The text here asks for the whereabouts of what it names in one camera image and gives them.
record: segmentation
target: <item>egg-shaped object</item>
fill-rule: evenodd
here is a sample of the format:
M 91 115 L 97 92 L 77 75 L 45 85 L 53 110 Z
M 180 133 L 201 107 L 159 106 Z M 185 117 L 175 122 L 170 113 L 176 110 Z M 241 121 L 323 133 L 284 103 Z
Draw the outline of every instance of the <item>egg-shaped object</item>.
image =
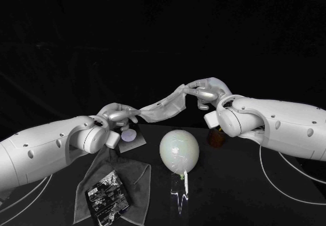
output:
M 162 161 L 169 170 L 183 175 L 189 172 L 198 162 L 199 145 L 193 135 L 185 130 L 170 131 L 162 138 L 160 143 Z

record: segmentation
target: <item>robotic hand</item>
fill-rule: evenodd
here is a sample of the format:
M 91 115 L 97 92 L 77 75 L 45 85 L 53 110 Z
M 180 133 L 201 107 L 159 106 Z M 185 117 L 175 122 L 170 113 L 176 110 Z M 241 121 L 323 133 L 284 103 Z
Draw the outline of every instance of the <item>robotic hand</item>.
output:
M 108 104 L 97 115 L 78 116 L 29 128 L 0 142 L 0 191 L 32 183 L 65 168 L 78 157 L 114 148 L 128 129 L 128 118 L 137 123 L 140 111 L 127 105 Z
M 232 95 L 225 83 L 202 79 L 189 83 L 188 94 L 198 97 L 198 107 L 216 110 L 205 115 L 209 128 L 221 126 L 231 137 L 255 141 L 294 157 L 326 161 L 326 111 L 319 107 L 278 100 Z

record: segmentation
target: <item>dark gray towel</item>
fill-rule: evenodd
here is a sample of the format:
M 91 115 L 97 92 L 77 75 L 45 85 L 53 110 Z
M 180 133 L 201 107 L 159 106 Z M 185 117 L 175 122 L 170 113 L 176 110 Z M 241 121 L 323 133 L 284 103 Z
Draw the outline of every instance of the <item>dark gray towel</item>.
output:
M 100 150 L 82 182 L 77 187 L 74 224 L 91 216 L 85 191 L 115 170 L 131 198 L 131 206 L 121 218 L 143 226 L 150 204 L 152 166 L 140 161 L 120 158 L 107 146 Z

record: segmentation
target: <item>cable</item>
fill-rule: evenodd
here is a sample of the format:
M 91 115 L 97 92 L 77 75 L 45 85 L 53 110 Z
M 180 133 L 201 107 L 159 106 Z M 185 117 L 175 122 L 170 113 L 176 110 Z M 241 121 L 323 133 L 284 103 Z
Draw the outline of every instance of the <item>cable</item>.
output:
M 307 202 L 307 201 L 303 201 L 303 200 L 299 200 L 296 198 L 293 198 L 291 196 L 289 196 L 277 187 L 276 185 L 273 184 L 273 182 L 270 181 L 270 178 L 267 176 L 267 173 L 265 173 L 265 169 L 264 169 L 264 166 L 263 166 L 263 161 L 261 161 L 261 146 L 260 146 L 260 164 L 261 164 L 261 169 L 263 169 L 263 172 L 265 174 L 265 177 L 267 177 L 267 180 L 268 182 L 271 183 L 271 185 L 274 186 L 274 188 L 293 200 L 299 201 L 299 202 L 303 202 L 303 203 L 307 203 L 307 204 L 313 204 L 313 205 L 326 205 L 326 203 L 317 203 L 317 202 Z
M 280 153 L 280 155 L 281 155 L 283 159 L 287 161 L 287 163 L 290 164 L 290 166 L 291 166 L 291 167 L 293 167 L 293 168 L 294 168 L 294 169 L 296 169 L 306 177 L 309 177 L 312 180 L 320 182 L 322 184 L 326 184 L 325 181 L 316 179 L 315 177 L 312 177 L 312 176 L 309 176 L 306 173 L 303 173 L 303 172 L 294 167 L 294 165 L 289 162 L 289 160 L 286 159 L 286 157 L 283 156 L 281 153 Z
M 22 213 L 23 213 L 23 211 L 30 207 L 30 205 L 35 203 L 35 201 L 36 201 L 36 199 L 39 198 L 39 196 L 40 196 L 40 194 L 43 193 L 43 190 L 45 190 L 45 188 L 46 188 L 46 186 L 43 187 L 43 189 L 42 189 L 42 191 L 40 191 L 40 193 L 39 193 L 39 195 L 38 195 L 38 197 L 35 198 L 35 200 L 30 202 L 30 204 L 26 206 L 26 208 L 4 222 L 4 223 L 2 223 L 0 224 L 0 226 L 3 226 L 6 223 L 9 223 Z
M 46 178 L 42 180 L 42 182 L 39 183 L 39 185 L 35 187 L 35 189 L 29 192 L 29 194 L 17 201 L 15 202 L 10 206 L 7 206 L 3 210 L 0 210 L 0 213 L 4 212 L 12 206 L 15 206 L 30 194 L 32 192 L 39 188 L 39 186 L 42 185 L 42 183 L 45 182 Z

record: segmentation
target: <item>table surface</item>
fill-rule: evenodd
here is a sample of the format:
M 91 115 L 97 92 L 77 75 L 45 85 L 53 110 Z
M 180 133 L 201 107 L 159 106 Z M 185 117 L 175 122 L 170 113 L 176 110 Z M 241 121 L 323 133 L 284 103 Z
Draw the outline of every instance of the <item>table surface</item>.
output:
M 152 199 L 146 225 L 170 223 L 170 179 L 172 173 L 160 159 L 160 140 L 165 134 L 183 129 L 192 133 L 199 144 L 199 160 L 188 175 L 189 225 L 322 225 L 325 206 L 300 203 L 286 197 L 271 186 L 260 165 L 258 144 L 240 137 L 227 137 L 221 148 L 206 142 L 209 129 L 175 128 L 141 125 L 147 144 L 118 154 L 152 165 Z M 277 152 L 263 148 L 267 174 L 277 187 L 297 199 L 326 202 L 310 179 L 286 163 Z M 48 187 L 36 202 L 10 221 L 10 226 L 65 226 L 74 222 L 75 190 L 91 166 L 95 154 L 82 156 L 65 169 L 53 174 Z M 300 167 L 296 158 L 287 157 Z M 39 182 L 15 189 L 4 207 L 35 188 Z M 40 189 L 4 214 L 0 223 L 23 210 Z M 75 224 L 94 225 L 91 218 Z M 124 219 L 113 225 L 133 226 Z

